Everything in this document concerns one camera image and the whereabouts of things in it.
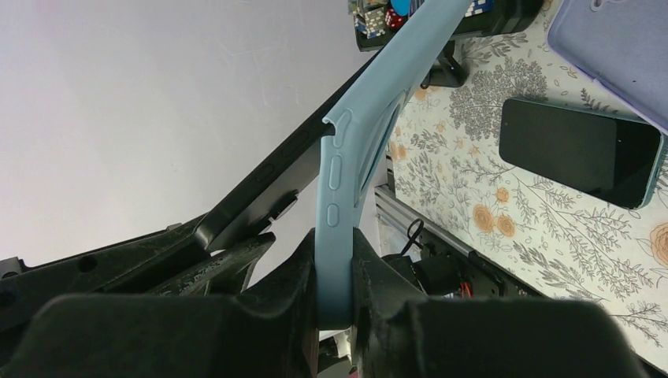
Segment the wall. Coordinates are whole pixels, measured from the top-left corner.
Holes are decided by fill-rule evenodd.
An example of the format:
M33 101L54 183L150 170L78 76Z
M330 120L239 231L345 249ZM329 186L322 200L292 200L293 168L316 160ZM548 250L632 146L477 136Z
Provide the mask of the wall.
M341 0L0 0L0 57L0 259L37 265L206 212L369 55Z

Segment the blue smartphone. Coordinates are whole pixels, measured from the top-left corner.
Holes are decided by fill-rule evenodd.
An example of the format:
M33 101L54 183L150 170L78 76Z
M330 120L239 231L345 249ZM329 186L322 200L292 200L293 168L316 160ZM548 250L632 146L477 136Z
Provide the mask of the blue smartphone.
M503 103L499 155L625 209L649 203L666 136L639 119L520 98Z

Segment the purple phone case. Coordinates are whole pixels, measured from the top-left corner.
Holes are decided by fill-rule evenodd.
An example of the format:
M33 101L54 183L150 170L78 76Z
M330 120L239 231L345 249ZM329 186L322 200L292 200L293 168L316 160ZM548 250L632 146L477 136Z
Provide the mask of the purple phone case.
M668 134L668 1L563 0L554 52Z

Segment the dice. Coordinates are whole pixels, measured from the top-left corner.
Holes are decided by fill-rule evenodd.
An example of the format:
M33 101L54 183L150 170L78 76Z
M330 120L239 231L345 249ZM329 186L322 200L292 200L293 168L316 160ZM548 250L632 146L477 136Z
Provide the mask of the dice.
M406 17L400 16L393 8L389 8L385 14L385 23L390 30L395 31L406 23Z

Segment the table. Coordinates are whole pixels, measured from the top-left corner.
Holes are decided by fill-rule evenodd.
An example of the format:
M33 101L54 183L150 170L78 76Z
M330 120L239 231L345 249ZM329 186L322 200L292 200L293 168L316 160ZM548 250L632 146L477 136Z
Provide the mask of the table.
M507 98L630 113L545 43L558 4L525 32L458 43L463 87L415 93L390 142L397 198L543 294L601 305L668 371L668 164L651 203L628 211L499 158Z

